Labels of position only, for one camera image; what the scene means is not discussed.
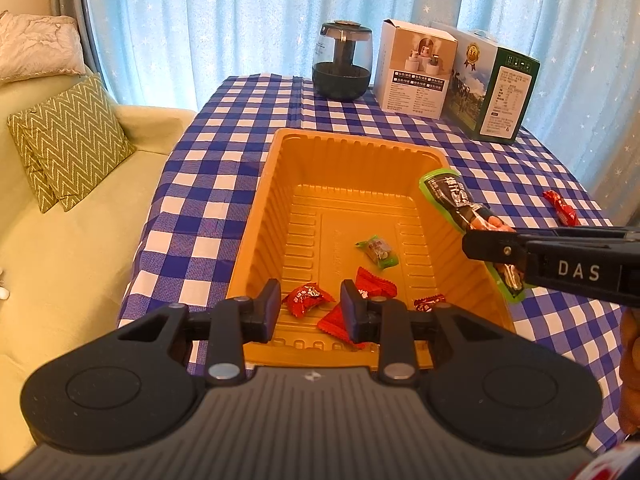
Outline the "right hand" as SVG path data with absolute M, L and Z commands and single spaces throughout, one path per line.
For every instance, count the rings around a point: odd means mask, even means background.
M 623 354 L 620 359 L 620 410 L 618 419 L 624 434 L 636 434 L 640 425 L 639 322 L 638 309 L 626 308 L 620 322 Z

